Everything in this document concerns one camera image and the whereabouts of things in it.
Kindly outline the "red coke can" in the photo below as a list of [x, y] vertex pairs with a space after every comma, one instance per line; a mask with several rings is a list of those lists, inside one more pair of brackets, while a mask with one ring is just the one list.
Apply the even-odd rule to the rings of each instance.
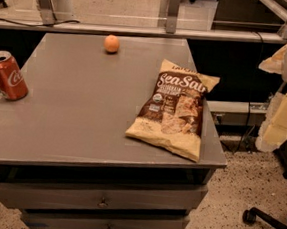
[[19, 100], [28, 94], [17, 60], [9, 51], [0, 51], [0, 90], [7, 100]]

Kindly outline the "brown sea salt chip bag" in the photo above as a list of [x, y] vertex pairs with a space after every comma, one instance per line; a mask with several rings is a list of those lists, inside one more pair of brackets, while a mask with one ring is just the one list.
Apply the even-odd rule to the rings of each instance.
[[142, 106], [126, 135], [198, 161], [203, 100], [219, 77], [162, 61], [154, 92]]

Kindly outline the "black office chair base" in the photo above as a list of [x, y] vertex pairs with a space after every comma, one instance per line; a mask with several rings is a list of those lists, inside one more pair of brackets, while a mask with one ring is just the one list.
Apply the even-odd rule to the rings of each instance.
[[272, 226], [275, 229], [287, 229], [287, 225], [283, 224], [276, 218], [266, 214], [258, 208], [252, 207], [249, 210], [245, 210], [242, 215], [243, 222], [248, 225], [254, 224], [257, 217], [263, 219], [263, 221], [265, 221], [266, 223], [268, 223], [268, 225]]

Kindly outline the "top grey drawer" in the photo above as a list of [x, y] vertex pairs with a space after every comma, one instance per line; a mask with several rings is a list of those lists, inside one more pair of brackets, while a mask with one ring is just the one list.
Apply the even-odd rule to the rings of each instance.
[[13, 209], [174, 209], [197, 208], [207, 186], [129, 184], [0, 183], [0, 202]]

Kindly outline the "grey drawer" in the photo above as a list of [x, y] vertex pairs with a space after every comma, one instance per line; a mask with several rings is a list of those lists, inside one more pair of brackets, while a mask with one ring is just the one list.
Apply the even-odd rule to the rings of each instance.
[[22, 216], [30, 229], [184, 229], [189, 218], [174, 214], [48, 214]]
[[13, 209], [174, 209], [197, 208], [207, 186], [129, 184], [0, 183], [0, 202]]

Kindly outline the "orange fruit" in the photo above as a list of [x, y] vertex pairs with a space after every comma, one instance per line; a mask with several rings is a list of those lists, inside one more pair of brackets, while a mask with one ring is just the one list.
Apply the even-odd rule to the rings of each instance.
[[120, 45], [119, 39], [113, 34], [111, 34], [105, 38], [103, 47], [107, 52], [113, 54], [118, 52], [119, 45]]

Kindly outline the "grey drawer cabinet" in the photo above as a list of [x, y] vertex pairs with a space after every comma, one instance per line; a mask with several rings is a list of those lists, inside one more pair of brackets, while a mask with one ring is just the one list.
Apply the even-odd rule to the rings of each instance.
[[[0, 183], [207, 185], [226, 163], [212, 117], [192, 162], [126, 137], [164, 59], [192, 66], [181, 39], [122, 37], [117, 54], [99, 36], [49, 33], [23, 67], [28, 95], [0, 101]], [[162, 209], [18, 209], [21, 214], [173, 214]]]

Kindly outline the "metal railing frame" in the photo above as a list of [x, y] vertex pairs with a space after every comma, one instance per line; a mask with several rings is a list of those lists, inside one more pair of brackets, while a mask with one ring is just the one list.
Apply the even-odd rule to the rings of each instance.
[[0, 28], [285, 43], [287, 0], [0, 0]]

